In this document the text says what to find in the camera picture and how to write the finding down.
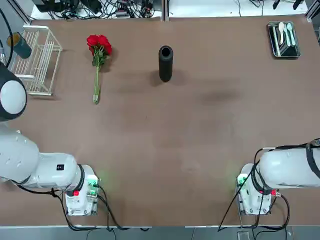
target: spoon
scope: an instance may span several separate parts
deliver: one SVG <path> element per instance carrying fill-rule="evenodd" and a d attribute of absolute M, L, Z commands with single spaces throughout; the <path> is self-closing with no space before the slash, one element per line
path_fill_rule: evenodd
<path fill-rule="evenodd" d="M 290 47 L 291 44 L 290 44 L 289 33 L 288 33 L 288 30 L 287 30 L 287 25 L 284 25 L 284 33 L 285 33 L 285 42 L 286 42 L 286 45 L 287 45 L 288 47 Z"/>
<path fill-rule="evenodd" d="M 280 45 L 281 45 L 284 43 L 284 29 L 285 29 L 285 24 L 282 21 L 279 22 L 278 29 L 280 32 Z"/>
<path fill-rule="evenodd" d="M 290 32 L 292 46 L 295 46 L 295 45 L 296 45 L 296 41 L 295 41 L 294 33 L 292 32 L 292 25 L 291 25 L 291 23 L 288 23 L 288 24 L 286 25 L 286 29 L 288 29 L 289 32 Z"/>

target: cup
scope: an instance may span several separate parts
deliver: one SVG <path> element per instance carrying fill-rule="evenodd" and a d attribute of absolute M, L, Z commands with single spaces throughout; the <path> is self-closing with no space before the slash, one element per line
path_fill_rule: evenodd
<path fill-rule="evenodd" d="M 28 45 L 27 41 L 19 32 L 14 32 L 12 34 L 13 39 L 13 51 L 19 55 L 22 59 L 27 59 L 31 55 L 31 47 Z M 11 47 L 11 37 L 9 36 L 6 40 L 6 44 Z"/>

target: wire rack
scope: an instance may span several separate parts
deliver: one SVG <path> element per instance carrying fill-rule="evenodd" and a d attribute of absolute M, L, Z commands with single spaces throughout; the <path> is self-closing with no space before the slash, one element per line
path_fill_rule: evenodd
<path fill-rule="evenodd" d="M 31 47 L 31 55 L 22 59 L 15 54 L 11 67 L 30 95 L 51 96 L 60 53 L 60 43 L 47 26 L 23 26 L 23 38 Z"/>

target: table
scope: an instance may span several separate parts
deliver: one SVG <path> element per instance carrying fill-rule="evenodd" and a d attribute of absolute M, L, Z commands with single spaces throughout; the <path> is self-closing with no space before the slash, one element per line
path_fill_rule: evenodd
<path fill-rule="evenodd" d="M 268 21 L 295 24 L 301 57 L 272 57 Z M 11 126 L 41 152 L 65 152 L 102 178 L 123 226 L 217 226 L 235 193 L 235 177 L 261 147 L 319 137 L 320 50 L 303 15 L 239 18 L 39 20 L 64 52 L 52 99 L 29 97 Z M 95 68 L 86 45 L 106 35 L 114 47 L 100 74 L 101 99 L 92 103 Z M 158 77 L 158 50 L 170 45 L 174 72 Z M 281 191 L 291 225 L 319 225 L 319 189 Z M 50 196 L 0 185 L 0 225 L 66 225 Z M 260 223 L 284 221 L 281 201 Z M 74 224 L 106 226 L 98 216 Z M 252 218 L 244 220 L 253 223 Z M 239 225 L 234 204 L 226 225 Z"/>

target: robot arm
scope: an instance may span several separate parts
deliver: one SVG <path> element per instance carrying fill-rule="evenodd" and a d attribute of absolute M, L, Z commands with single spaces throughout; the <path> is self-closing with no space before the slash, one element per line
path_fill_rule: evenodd
<path fill-rule="evenodd" d="M 0 63 L 0 178 L 28 188 L 63 190 L 70 215 L 96 212 L 98 178 L 88 165 L 66 153 L 42 153 L 27 137 L 5 121 L 19 117 L 27 106 L 27 92 L 19 78 Z"/>
<path fill-rule="evenodd" d="M 238 205 L 245 214 L 267 214 L 276 189 L 320 187 L 318 139 L 265 150 L 258 165 L 246 164 L 237 177 Z"/>

